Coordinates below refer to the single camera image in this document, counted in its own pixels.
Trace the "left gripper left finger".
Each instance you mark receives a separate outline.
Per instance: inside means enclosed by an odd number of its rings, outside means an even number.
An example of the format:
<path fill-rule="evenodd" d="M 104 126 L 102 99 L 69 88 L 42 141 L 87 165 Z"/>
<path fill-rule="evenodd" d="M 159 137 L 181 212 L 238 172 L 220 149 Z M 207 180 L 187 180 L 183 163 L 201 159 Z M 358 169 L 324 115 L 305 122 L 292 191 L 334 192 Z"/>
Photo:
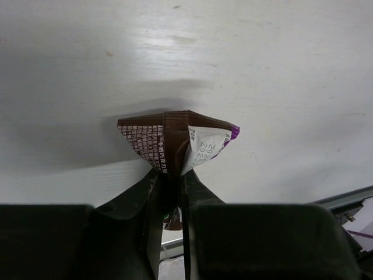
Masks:
<path fill-rule="evenodd" d="M 162 176 L 151 170 L 100 207 L 1 205 L 2 279 L 156 279 Z"/>

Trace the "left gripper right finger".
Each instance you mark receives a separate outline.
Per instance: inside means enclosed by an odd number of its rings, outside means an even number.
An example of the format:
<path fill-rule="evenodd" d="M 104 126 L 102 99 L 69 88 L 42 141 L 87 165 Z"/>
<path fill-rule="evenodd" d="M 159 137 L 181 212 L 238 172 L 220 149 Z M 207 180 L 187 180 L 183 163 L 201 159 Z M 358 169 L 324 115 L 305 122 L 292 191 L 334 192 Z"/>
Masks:
<path fill-rule="evenodd" d="M 342 227 L 312 204 L 226 204 L 180 179 L 186 279 L 360 279 Z"/>

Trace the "brown chocolate bar wrapper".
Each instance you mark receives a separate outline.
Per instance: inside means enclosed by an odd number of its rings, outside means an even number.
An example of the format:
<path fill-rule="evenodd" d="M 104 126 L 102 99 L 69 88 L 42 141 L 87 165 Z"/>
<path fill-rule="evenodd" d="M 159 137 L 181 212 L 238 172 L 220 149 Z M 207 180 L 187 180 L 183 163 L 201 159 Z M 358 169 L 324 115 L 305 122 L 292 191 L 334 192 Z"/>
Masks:
<path fill-rule="evenodd" d="M 240 128 L 190 110 L 122 118 L 117 128 L 132 149 L 166 178 L 163 228 L 182 229 L 179 180 L 196 166 L 216 158 L 240 134 Z"/>

